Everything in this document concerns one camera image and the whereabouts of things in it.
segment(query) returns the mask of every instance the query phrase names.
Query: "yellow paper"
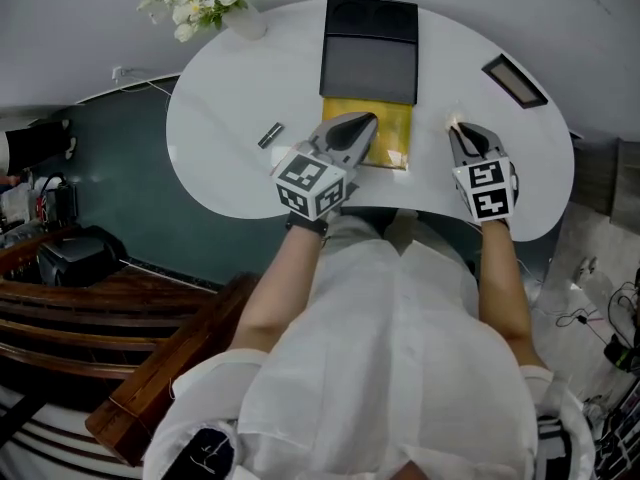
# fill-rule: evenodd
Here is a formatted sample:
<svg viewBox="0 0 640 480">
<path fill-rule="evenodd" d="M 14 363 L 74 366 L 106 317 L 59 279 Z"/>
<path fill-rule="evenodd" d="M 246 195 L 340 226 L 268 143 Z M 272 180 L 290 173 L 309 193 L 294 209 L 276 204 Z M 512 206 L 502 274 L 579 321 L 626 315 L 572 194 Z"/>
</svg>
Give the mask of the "yellow paper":
<svg viewBox="0 0 640 480">
<path fill-rule="evenodd" d="M 325 98 L 322 119 L 348 112 L 373 112 L 378 117 L 378 134 L 363 164 L 404 170 L 409 164 L 412 109 L 402 103 Z"/>
</svg>

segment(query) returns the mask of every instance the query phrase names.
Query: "small metal object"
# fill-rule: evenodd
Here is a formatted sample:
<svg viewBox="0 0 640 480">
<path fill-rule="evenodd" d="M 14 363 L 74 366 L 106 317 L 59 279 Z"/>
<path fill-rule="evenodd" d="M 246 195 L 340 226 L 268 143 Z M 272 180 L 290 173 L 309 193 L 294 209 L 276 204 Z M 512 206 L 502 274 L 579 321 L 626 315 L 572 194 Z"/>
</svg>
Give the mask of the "small metal object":
<svg viewBox="0 0 640 480">
<path fill-rule="evenodd" d="M 283 128 L 284 125 L 281 123 L 274 124 L 271 129 L 265 134 L 265 136 L 260 139 L 260 142 L 258 142 L 258 146 L 260 146 L 262 149 L 265 149 L 269 144 L 271 144 L 271 142 L 273 142 L 273 139 L 278 136 Z"/>
</svg>

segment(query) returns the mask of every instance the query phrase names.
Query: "white sleeve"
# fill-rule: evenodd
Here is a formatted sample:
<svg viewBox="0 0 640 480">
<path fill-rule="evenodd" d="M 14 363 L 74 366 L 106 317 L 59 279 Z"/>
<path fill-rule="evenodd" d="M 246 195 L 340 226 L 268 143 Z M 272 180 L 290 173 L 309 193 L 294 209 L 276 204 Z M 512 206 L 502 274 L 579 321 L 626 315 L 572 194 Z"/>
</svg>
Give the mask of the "white sleeve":
<svg viewBox="0 0 640 480">
<path fill-rule="evenodd" d="M 553 372 L 539 366 L 522 366 L 520 371 L 529 387 L 533 403 L 541 405 L 553 382 Z M 582 407 L 582 402 L 567 389 L 559 408 L 560 419 L 571 436 L 571 478 L 580 480 L 591 478 L 596 456 L 591 430 L 582 414 Z"/>
<path fill-rule="evenodd" d="M 533 403 L 540 405 L 544 399 L 544 395 L 553 381 L 553 372 L 540 366 L 521 366 L 520 372 L 531 392 Z"/>
<path fill-rule="evenodd" d="M 145 453 L 145 479 L 159 479 L 195 432 L 215 428 L 234 448 L 235 427 L 242 400 L 267 354 L 257 350 L 229 350 L 195 366 L 173 383 L 175 401 L 158 425 Z"/>
</svg>

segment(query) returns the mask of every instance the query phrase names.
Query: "gray floor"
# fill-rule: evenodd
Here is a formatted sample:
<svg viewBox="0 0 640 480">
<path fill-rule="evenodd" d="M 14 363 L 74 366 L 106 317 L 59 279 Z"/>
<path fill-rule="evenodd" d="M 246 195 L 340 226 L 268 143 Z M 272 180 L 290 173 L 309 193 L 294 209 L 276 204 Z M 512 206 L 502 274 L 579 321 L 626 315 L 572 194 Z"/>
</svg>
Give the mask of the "gray floor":
<svg viewBox="0 0 640 480">
<path fill-rule="evenodd" d="M 606 307 L 610 294 L 594 305 L 571 282 L 581 260 L 593 256 L 598 257 L 597 272 L 608 278 L 615 290 L 635 279 L 640 267 L 640 236 L 610 224 L 604 215 L 570 203 L 553 263 L 533 306 L 533 336 L 542 359 L 569 380 L 579 399 L 602 395 L 614 405 L 635 377 L 617 370 L 605 358 L 605 344 L 585 325 L 577 321 L 567 327 L 556 325 L 560 315 L 578 308 L 597 309 L 592 318 L 600 319 L 591 326 L 606 342 L 611 339 L 613 329 L 607 322 Z"/>
<path fill-rule="evenodd" d="M 173 83 L 163 84 L 167 89 Z M 78 137 L 76 156 L 37 172 L 62 170 L 77 184 L 80 223 L 118 237 L 129 255 L 177 272 L 224 283 L 240 271 L 261 273 L 284 236 L 284 218 L 232 219 L 197 203 L 176 177 L 166 148 L 166 96 L 155 89 L 115 93 L 64 111 Z M 427 213 L 421 219 L 465 260 L 477 262 L 480 235 L 462 222 Z M 517 245 L 530 297 L 536 298 L 553 256 L 559 225 Z"/>
</svg>

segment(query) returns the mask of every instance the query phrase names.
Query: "black strap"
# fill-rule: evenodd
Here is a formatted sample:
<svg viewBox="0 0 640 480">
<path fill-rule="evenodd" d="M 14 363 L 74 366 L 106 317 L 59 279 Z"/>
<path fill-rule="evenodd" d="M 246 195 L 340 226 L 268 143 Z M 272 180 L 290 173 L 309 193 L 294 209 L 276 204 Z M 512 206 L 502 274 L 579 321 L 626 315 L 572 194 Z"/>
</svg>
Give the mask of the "black strap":
<svg viewBox="0 0 640 480">
<path fill-rule="evenodd" d="M 568 480 L 573 447 L 571 436 L 559 418 L 538 418 L 538 460 L 536 480 Z"/>
<path fill-rule="evenodd" d="M 287 219 L 286 228 L 291 229 L 293 226 L 298 226 L 300 228 L 313 231 L 314 233 L 320 235 L 321 238 L 324 238 L 324 236 L 327 234 L 327 229 L 329 228 L 327 222 L 322 219 L 309 220 L 304 218 L 302 215 L 291 212 L 289 214 L 289 218 Z"/>
</svg>

